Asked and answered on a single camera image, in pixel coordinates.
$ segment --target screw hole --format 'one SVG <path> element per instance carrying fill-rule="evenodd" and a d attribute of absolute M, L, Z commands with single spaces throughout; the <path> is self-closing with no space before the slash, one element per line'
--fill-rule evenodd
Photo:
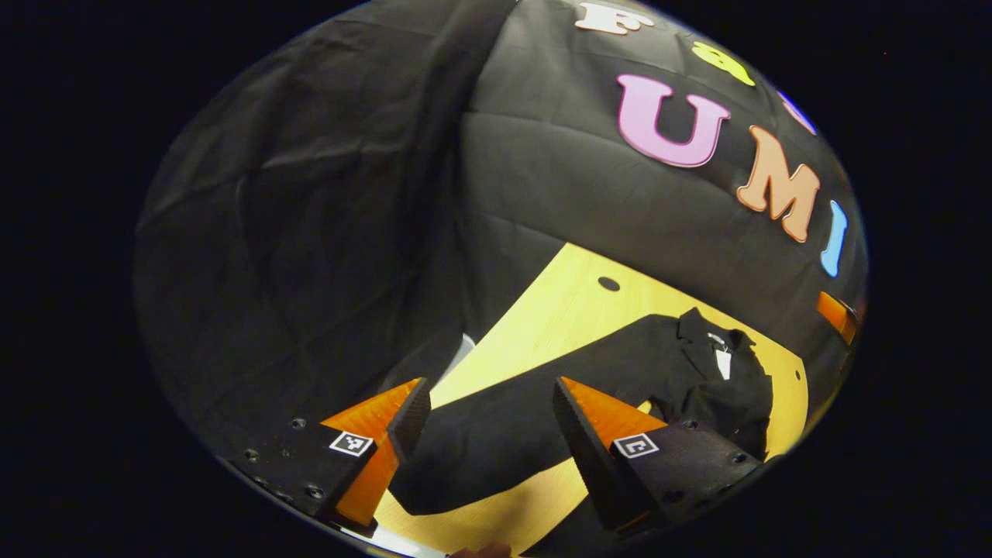
<path fill-rule="evenodd" d="M 664 503 L 675 503 L 681 500 L 684 495 L 681 490 L 669 490 L 662 496 L 662 501 Z"/>
<path fill-rule="evenodd" d="M 609 277 L 600 277 L 599 284 L 602 285 L 607 291 L 616 292 L 620 290 L 620 284 Z"/>

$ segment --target black cloth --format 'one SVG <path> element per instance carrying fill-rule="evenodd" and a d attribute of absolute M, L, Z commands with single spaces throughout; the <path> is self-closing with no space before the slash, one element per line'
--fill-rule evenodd
<path fill-rule="evenodd" d="M 521 552 L 540 558 L 603 556 L 617 546 L 617 535 L 599 522 L 592 498 L 586 496 L 541 540 Z"/>
<path fill-rule="evenodd" d="M 708 335 L 732 353 L 721 375 Z M 410 513 L 439 513 L 509 489 L 570 457 L 552 410 L 564 375 L 630 405 L 653 400 L 666 421 L 706 424 L 760 458 L 772 409 L 771 376 L 741 331 L 652 315 L 581 349 L 432 412 L 390 491 Z"/>
<path fill-rule="evenodd" d="M 137 225 L 135 306 L 214 454 L 444 370 L 464 331 L 457 122 L 514 6 L 362 4 L 236 77 L 172 145 Z"/>

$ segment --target orange object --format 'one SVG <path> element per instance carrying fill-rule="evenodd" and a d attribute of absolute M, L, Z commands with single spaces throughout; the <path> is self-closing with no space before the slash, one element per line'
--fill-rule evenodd
<path fill-rule="evenodd" d="M 819 299 L 816 301 L 816 309 L 840 333 L 840 336 L 844 338 L 844 342 L 851 345 L 851 342 L 854 340 L 854 334 L 858 331 L 858 323 L 854 311 L 846 304 L 822 291 L 819 293 Z"/>
<path fill-rule="evenodd" d="M 324 426 L 344 430 L 366 438 L 372 438 L 382 448 L 382 438 L 386 436 L 386 427 L 393 421 L 397 411 L 407 400 L 407 396 L 417 387 L 420 378 L 412 379 L 398 385 L 389 391 L 370 397 L 365 401 L 341 411 L 321 422 Z"/>
<path fill-rule="evenodd" d="M 399 466 L 400 460 L 396 457 L 393 443 L 389 436 L 383 436 L 379 449 L 372 454 L 334 509 L 348 519 L 368 526 Z"/>
<path fill-rule="evenodd" d="M 561 380 L 596 431 L 599 441 L 606 448 L 618 438 L 643 434 L 668 426 L 655 417 L 639 411 L 637 407 L 632 407 L 601 391 L 564 376 Z"/>
<path fill-rule="evenodd" d="M 386 429 L 420 380 L 417 378 L 380 393 L 320 423 L 372 438 L 378 446 L 335 507 L 348 519 L 366 526 L 372 523 L 375 510 L 400 466 Z"/>

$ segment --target black fabric backdrop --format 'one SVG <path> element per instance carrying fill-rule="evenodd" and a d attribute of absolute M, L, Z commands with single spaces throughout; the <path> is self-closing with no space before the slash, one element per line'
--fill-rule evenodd
<path fill-rule="evenodd" d="M 170 148 L 135 304 L 167 396 L 218 456 L 378 393 L 397 364 L 444 371 L 455 125 L 512 8 L 361 5 L 252 65 Z"/>
<path fill-rule="evenodd" d="M 41 371 L 22 374 L 27 404 L 8 423 L 13 555 L 348 554 L 186 430 L 153 380 L 130 282 L 147 185 L 183 124 L 343 8 L 9 7 L 13 153 L 31 177 L 9 204 L 9 335 L 23 369 Z M 988 121 L 988 66 L 972 59 L 989 46 L 988 6 L 666 9 L 759 68 L 835 147 L 865 215 L 872 300 L 850 379 L 810 437 L 772 475 L 629 555 L 987 554 L 983 422 L 969 416 L 983 360 L 973 337 L 943 326 L 980 339 L 967 330 L 981 298 L 968 239 L 984 220 L 965 209 L 981 207 L 968 155 Z"/>

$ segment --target shirt collar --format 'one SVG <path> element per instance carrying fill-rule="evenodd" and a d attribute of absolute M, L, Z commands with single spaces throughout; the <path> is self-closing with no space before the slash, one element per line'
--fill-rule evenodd
<path fill-rule="evenodd" d="M 719 326 L 708 322 L 699 313 L 699 308 L 692 307 L 688 312 L 679 317 L 679 329 L 677 335 L 679 339 L 684 339 L 693 344 L 720 345 L 711 336 L 717 336 L 730 350 L 737 350 L 741 347 L 749 347 L 754 343 L 747 337 L 747 334 L 740 330 L 724 330 Z"/>

